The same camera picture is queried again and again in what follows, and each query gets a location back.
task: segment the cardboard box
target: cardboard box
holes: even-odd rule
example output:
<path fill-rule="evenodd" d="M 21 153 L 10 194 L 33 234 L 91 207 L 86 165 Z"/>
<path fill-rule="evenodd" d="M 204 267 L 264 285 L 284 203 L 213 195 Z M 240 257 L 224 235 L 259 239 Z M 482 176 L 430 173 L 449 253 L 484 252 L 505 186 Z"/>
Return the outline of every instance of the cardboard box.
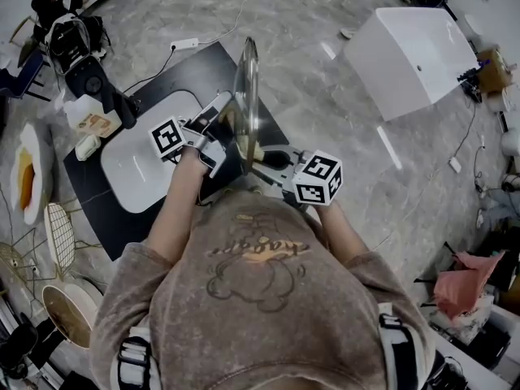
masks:
<path fill-rule="evenodd" d="M 479 52 L 477 59 L 479 61 L 487 61 L 488 59 L 491 61 L 477 75 L 480 82 L 480 91 L 483 93 L 502 91 L 513 83 L 513 76 L 505 65 L 499 47 Z"/>

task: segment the power strip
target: power strip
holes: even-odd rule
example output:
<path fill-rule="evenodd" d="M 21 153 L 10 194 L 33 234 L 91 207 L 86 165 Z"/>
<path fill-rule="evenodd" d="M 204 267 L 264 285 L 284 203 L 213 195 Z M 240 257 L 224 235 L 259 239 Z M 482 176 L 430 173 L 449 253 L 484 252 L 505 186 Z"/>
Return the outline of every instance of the power strip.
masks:
<path fill-rule="evenodd" d="M 462 166 L 456 157 L 453 156 L 451 159 L 449 159 L 448 163 L 449 166 L 451 166 L 452 169 L 455 171 L 455 173 L 461 173 Z"/>
<path fill-rule="evenodd" d="M 198 38 L 194 37 L 193 39 L 184 39 L 183 41 L 173 41 L 170 44 L 170 49 L 172 50 L 186 50 L 186 49 L 195 49 L 198 46 Z"/>

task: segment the black countertop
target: black countertop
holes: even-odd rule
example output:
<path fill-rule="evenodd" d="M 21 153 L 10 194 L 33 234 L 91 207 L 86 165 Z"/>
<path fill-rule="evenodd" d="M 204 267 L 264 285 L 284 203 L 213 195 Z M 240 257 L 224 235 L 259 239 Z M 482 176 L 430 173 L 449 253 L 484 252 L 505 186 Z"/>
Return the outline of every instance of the black countertop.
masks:
<path fill-rule="evenodd" d="M 145 114 L 155 104 L 179 90 L 192 93 L 199 104 L 205 107 L 218 92 L 232 91 L 235 71 L 236 64 L 226 50 L 218 42 L 214 43 L 138 89 L 132 96 L 139 106 L 138 115 Z M 288 144 L 287 138 L 262 102 L 258 117 L 262 121 L 258 134 L 260 145 Z M 77 160 L 74 150 L 63 161 L 81 207 L 112 260 L 121 255 L 127 243 L 143 241 L 148 236 L 163 205 L 161 199 L 140 214 L 132 214 L 119 204 L 101 167 L 103 146 L 118 132 L 102 139 L 102 147 L 85 162 Z M 205 179 L 201 199 L 227 186 L 241 175 L 237 155 L 235 146 L 227 150 L 226 161 L 217 176 L 212 180 Z"/>

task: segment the hand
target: hand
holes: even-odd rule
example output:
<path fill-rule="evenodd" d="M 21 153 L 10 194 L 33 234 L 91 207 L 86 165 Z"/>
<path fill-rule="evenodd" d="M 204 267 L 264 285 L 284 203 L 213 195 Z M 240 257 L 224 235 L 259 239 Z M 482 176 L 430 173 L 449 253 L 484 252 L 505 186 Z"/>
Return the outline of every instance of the hand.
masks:
<path fill-rule="evenodd" d="M 178 167 L 180 167 L 183 173 L 193 173 L 195 176 L 200 176 L 202 178 L 208 171 L 208 166 L 203 163 L 198 156 L 199 151 L 197 149 L 185 146 L 182 149 Z"/>

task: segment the floor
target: floor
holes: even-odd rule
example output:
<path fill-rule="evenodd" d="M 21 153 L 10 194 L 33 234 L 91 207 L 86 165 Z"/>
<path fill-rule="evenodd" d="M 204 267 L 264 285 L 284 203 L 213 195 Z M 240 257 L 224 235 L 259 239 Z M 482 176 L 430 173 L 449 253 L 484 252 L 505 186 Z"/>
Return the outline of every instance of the floor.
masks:
<path fill-rule="evenodd" d="M 198 37 L 209 41 L 230 29 L 244 0 L 102 0 L 93 13 L 103 17 L 112 40 L 103 66 L 120 89 L 153 75 L 168 56 L 169 43 Z M 245 0 L 234 32 L 220 42 L 237 60 L 247 36 L 252 36 L 261 59 L 260 95 L 292 145 L 321 149 L 341 158 L 344 187 L 338 199 L 353 226 L 371 249 L 377 249 L 416 299 L 422 289 L 412 281 L 440 250 L 444 241 L 455 249 L 471 246 L 475 238 L 478 198 L 474 190 L 473 161 L 484 136 L 487 148 L 479 154 L 483 180 L 495 186 L 506 161 L 499 149 L 501 129 L 495 115 L 479 106 L 473 128 L 457 155 L 462 172 L 456 174 L 448 159 L 466 134 L 473 106 L 455 90 L 435 106 L 385 123 L 362 82 L 345 59 L 340 28 L 356 30 L 377 7 L 399 6 L 399 0 Z M 334 59 L 323 49 L 329 45 Z M 171 65 L 192 52 L 174 54 Z M 45 94 L 58 94 L 54 74 L 46 69 Z M 56 150 L 54 200 L 74 197 L 62 160 L 79 140 L 53 103 L 30 97 L 11 102 L 0 140 L 0 183 L 8 195 L 14 148 L 23 123 L 45 120 Z M 399 156 L 397 170 L 376 128 L 382 125 Z M 10 238 L 3 205 L 0 238 Z M 14 238 L 28 228 L 19 214 L 12 215 Z M 76 238 L 97 239 L 81 212 L 72 215 Z M 36 240 L 45 239 L 42 224 Z M 20 251 L 30 247 L 23 242 Z M 38 249 L 42 275 L 52 275 L 46 245 Z M 114 264 L 102 249 L 78 251 L 74 272 L 99 282 L 109 281 Z M 0 266 L 17 310 L 30 314 L 28 293 Z M 36 285 L 39 295 L 44 282 Z M 32 303 L 33 321 L 45 318 Z M 89 375 L 87 353 L 61 344 L 53 361 L 65 373 L 74 369 Z"/>

